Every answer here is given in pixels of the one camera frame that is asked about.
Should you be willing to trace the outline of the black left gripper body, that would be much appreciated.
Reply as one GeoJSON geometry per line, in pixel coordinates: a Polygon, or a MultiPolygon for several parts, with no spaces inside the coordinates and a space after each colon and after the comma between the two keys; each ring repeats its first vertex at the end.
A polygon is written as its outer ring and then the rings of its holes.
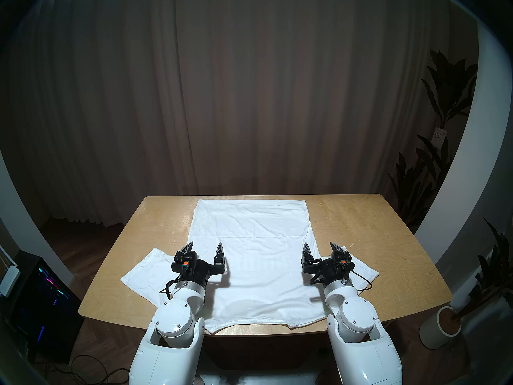
{"type": "Polygon", "coordinates": [[[179,281],[194,282],[202,287],[206,287],[211,276],[222,275],[225,272],[225,265],[214,265],[199,259],[198,254],[194,253],[193,264],[175,264],[175,258],[171,264],[171,269],[180,274],[179,281]]]}

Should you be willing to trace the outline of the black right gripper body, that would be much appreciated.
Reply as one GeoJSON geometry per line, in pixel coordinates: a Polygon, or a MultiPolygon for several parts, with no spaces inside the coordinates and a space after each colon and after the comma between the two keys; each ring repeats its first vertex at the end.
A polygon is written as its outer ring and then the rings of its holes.
{"type": "Polygon", "coordinates": [[[327,286],[337,280],[346,285],[349,280],[349,274],[355,268],[354,262],[334,263],[331,258],[314,259],[311,265],[302,265],[303,272],[312,274],[310,284],[321,284],[327,286]]]}

